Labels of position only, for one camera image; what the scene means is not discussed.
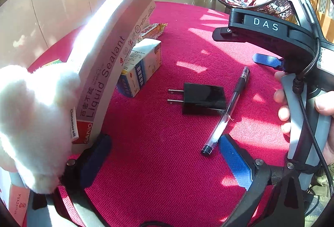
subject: blue gripper pad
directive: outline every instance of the blue gripper pad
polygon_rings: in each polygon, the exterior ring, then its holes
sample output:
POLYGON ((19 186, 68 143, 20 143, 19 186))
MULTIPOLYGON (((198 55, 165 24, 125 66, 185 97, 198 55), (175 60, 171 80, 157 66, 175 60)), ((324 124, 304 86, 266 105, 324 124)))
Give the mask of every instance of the blue gripper pad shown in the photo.
POLYGON ((219 139, 219 150, 236 178, 238 185, 248 190, 252 183, 251 169, 225 135, 222 135, 219 139))
POLYGON ((96 175, 111 150, 111 146, 111 137, 100 134, 94 145, 88 149, 89 156, 80 169, 81 188, 85 189, 93 184, 96 175))
POLYGON ((254 54, 253 61, 256 64, 266 65, 277 70, 282 69, 282 61, 279 60, 277 57, 267 56, 263 54, 254 54))

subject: screw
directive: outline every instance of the screw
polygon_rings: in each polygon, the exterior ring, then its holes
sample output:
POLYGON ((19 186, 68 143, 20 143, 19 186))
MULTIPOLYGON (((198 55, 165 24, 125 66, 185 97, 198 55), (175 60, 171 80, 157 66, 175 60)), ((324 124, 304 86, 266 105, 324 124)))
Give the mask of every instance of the screw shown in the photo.
POLYGON ((290 169, 290 170, 292 170, 292 169, 295 168, 294 165, 293 165, 291 162, 288 162, 288 163, 287 163, 287 167, 288 167, 288 169, 290 169))
POLYGON ((258 159, 255 159, 255 164, 258 165, 258 166, 262 166, 264 164, 264 161, 260 158, 258 159))
POLYGON ((69 159, 69 160, 67 160, 66 165, 73 166, 75 163, 76 163, 75 159, 69 159))

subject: pen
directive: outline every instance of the pen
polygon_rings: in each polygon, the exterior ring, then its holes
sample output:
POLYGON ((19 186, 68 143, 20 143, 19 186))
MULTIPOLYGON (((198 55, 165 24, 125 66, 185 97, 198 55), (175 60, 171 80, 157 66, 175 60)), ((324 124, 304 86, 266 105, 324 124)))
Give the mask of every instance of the pen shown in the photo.
POLYGON ((237 85, 234 88, 232 98, 228 104, 225 114, 221 117, 220 121, 218 122, 215 129, 211 133, 208 141, 205 143, 205 145, 203 146, 201 150, 202 155, 209 156, 211 152, 213 151, 214 147, 216 147, 220 136, 223 134, 228 124, 228 120, 231 119, 232 112, 238 102, 240 94, 246 87, 248 78, 249 78, 249 68, 246 66, 243 69, 243 73, 241 74, 237 85))

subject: pink tablecloth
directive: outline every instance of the pink tablecloth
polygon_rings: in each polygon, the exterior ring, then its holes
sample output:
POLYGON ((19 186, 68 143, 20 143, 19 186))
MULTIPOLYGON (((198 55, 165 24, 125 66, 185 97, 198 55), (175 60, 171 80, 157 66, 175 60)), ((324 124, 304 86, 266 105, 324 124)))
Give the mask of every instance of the pink tablecloth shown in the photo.
MULTIPOLYGON (((280 84, 274 70, 252 62, 253 53, 265 50, 212 40, 214 28, 228 23, 224 13, 157 2, 151 18, 155 22, 168 23, 160 37, 162 66, 135 98, 115 91, 102 129, 112 137, 113 150, 86 192, 113 227, 137 227, 147 220, 218 227, 245 189, 238 187, 217 149, 209 159, 200 155, 218 117, 182 115, 181 106, 166 103, 171 97, 167 90, 182 89, 184 82, 220 85, 229 99, 249 66, 249 85, 226 132, 254 158, 283 165, 288 141, 280 132, 279 105, 273 101, 280 84)), ((52 46, 31 69, 57 58, 66 61, 77 33, 52 46)), ((64 201, 77 221, 66 194, 64 201)))

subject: metal prong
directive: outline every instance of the metal prong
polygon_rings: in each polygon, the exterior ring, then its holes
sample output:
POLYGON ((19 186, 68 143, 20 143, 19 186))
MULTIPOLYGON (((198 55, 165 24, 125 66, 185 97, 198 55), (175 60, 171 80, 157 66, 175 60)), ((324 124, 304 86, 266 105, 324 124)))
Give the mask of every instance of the metal prong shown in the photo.
POLYGON ((184 102, 181 100, 167 100, 170 104, 183 104, 184 102))
POLYGON ((182 94, 183 95, 183 90, 169 89, 168 93, 169 94, 182 94))

